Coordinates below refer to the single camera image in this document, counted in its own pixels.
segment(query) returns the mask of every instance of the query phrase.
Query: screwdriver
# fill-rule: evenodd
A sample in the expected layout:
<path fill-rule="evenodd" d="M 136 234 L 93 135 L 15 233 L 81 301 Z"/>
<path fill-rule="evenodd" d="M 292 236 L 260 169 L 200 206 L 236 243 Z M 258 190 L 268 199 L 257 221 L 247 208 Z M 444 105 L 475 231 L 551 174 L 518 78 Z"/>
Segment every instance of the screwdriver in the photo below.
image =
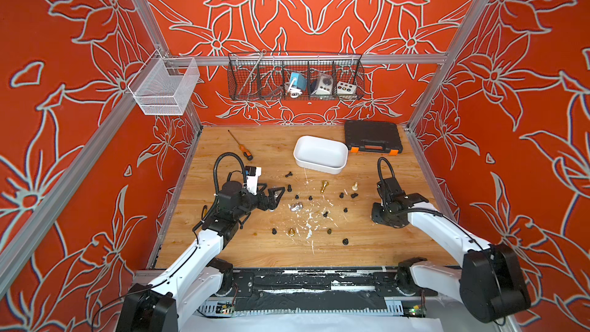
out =
<path fill-rule="evenodd" d="M 240 150 L 244 152 L 244 157 L 246 157 L 247 160 L 252 160 L 254 159 L 254 157 L 252 156 L 252 153 L 246 149 L 245 146 L 243 146 L 242 144 L 240 144 L 240 142 L 238 141 L 238 139 L 234 136 L 234 134 L 231 133 L 231 131 L 228 129 L 227 130 L 230 135 L 234 138 L 235 142 L 238 143 L 238 145 L 240 146 Z"/>

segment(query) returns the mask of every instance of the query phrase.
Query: wire mesh basket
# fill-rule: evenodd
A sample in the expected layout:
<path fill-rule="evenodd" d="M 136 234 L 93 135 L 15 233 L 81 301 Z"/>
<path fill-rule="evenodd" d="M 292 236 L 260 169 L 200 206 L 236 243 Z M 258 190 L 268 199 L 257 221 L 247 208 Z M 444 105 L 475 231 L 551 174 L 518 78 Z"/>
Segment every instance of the wire mesh basket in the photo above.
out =
<path fill-rule="evenodd" d="M 262 51 L 228 57 L 232 100 L 358 100 L 365 95 L 360 54 Z M 303 77 L 298 93 L 287 92 L 293 90 L 289 85 L 294 74 Z"/>
<path fill-rule="evenodd" d="M 144 81 L 130 88 L 137 105 L 146 115 L 182 115 L 201 76 L 195 59 L 184 75 L 171 75 L 162 59 L 154 61 Z"/>

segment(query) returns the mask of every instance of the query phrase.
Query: white wire basket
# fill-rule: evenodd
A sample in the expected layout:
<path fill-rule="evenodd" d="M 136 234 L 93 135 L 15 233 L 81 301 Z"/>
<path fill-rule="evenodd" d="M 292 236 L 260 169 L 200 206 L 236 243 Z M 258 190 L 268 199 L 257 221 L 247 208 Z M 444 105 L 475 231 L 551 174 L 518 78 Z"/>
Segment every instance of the white wire basket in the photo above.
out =
<path fill-rule="evenodd" d="M 182 115 L 191 99 L 201 73 L 195 59 L 184 75 L 170 75 L 161 59 L 144 81 L 131 93 L 146 115 Z"/>

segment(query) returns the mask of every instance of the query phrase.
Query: orange screwdriver handle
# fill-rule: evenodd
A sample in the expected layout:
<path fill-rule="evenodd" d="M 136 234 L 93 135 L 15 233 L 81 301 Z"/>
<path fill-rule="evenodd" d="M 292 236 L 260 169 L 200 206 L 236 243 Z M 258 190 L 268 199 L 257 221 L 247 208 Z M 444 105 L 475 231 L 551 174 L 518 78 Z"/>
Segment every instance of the orange screwdriver handle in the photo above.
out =
<path fill-rule="evenodd" d="M 248 149 L 246 149 L 246 147 L 243 146 L 242 144 L 240 144 L 240 150 L 244 152 L 244 157 L 246 157 L 247 160 L 254 159 L 254 157 L 252 156 L 252 153 Z"/>

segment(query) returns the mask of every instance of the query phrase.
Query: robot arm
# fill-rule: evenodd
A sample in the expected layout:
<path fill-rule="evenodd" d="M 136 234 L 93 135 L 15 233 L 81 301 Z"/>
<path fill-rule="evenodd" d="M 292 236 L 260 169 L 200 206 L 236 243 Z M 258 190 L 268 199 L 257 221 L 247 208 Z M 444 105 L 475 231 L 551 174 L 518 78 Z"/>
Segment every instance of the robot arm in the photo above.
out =
<path fill-rule="evenodd" d="M 383 179 L 381 161 L 387 162 L 392 177 Z M 407 195 L 395 179 L 387 159 L 378 163 L 377 191 L 382 203 L 373 203 L 375 223 L 402 228 L 412 224 L 432 237 L 461 265 L 453 269 L 424 258 L 399 263 L 398 290 L 414 295 L 430 288 L 461 301 L 479 321 L 491 322 L 530 307 L 530 296 L 518 256 L 504 244 L 493 245 L 443 216 L 420 194 Z"/>
<path fill-rule="evenodd" d="M 244 182 L 231 181 L 230 174 L 219 190 L 217 166 L 225 156 L 238 159 Z M 232 264 L 216 256 L 243 227 L 253 210 L 276 209 L 285 188 L 270 188 L 269 194 L 265 195 L 267 185 L 258 184 L 261 168 L 244 166 L 234 153 L 221 154 L 213 172 L 215 201 L 203 220 L 193 228 L 194 232 L 201 226 L 203 230 L 184 253 L 149 285 L 135 284 L 131 287 L 123 302 L 117 332 L 178 332 L 209 296 L 231 290 Z"/>

